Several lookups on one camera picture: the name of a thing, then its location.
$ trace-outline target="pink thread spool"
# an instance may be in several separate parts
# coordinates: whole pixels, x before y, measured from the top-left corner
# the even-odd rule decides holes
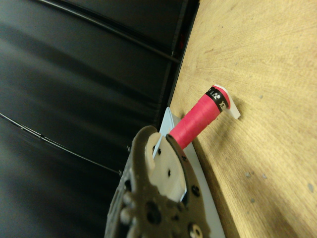
[[[192,142],[219,114],[230,108],[227,93],[220,87],[212,86],[197,104],[169,133],[182,149]]]

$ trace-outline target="wood grain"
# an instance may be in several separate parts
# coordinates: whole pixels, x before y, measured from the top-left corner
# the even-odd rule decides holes
[[[242,115],[194,141],[226,236],[317,237],[317,1],[202,0],[172,112],[213,84]]]

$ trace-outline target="black panel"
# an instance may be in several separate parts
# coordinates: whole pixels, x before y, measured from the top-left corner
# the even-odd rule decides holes
[[[100,238],[119,175],[0,118],[0,236]]]
[[[41,3],[0,12],[0,112],[122,169],[136,132],[159,125],[170,62]]]
[[[172,50],[178,36],[177,24],[187,5],[183,0],[66,1],[98,12]]]

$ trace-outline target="white plastic cap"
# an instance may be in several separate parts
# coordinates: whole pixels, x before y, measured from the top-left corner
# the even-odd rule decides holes
[[[226,94],[228,95],[228,98],[229,98],[229,101],[230,101],[230,108],[229,108],[229,109],[226,108],[225,111],[226,111],[227,113],[229,113],[233,118],[238,119],[238,118],[241,116],[241,114],[239,113],[239,111],[238,111],[236,105],[234,104],[234,102],[233,102],[233,100],[232,100],[232,97],[230,96],[230,94],[228,93],[228,91],[227,91],[224,87],[221,87],[221,86],[219,86],[219,85],[216,85],[216,84],[215,84],[215,86],[217,86],[218,88],[221,88],[221,89],[222,89],[223,91],[225,91]]]

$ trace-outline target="white plastic part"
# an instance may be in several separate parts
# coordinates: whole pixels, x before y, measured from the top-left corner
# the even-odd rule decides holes
[[[221,87],[221,86],[216,85],[216,84],[215,84],[215,86],[218,87],[218,88],[221,88],[228,95],[228,98],[229,98],[229,101],[230,101],[230,108],[229,109],[228,108],[224,109],[225,112],[229,113],[233,118],[238,119],[241,116],[241,114],[239,113],[236,105],[234,104],[234,102],[232,100],[232,97],[230,96],[229,92],[224,87]]]
[[[160,133],[150,136],[145,148],[146,165],[151,184],[158,187],[161,195],[179,202],[186,193],[184,171],[171,145],[163,136],[153,159],[153,147],[160,139]]]
[[[149,177],[151,176],[151,174],[153,173],[153,170],[155,168],[155,163],[153,160],[153,148],[155,147],[155,145],[158,143],[158,141],[160,140],[161,134],[160,133],[153,133],[149,139],[148,139],[148,143],[145,146],[145,164],[148,170],[148,175]]]

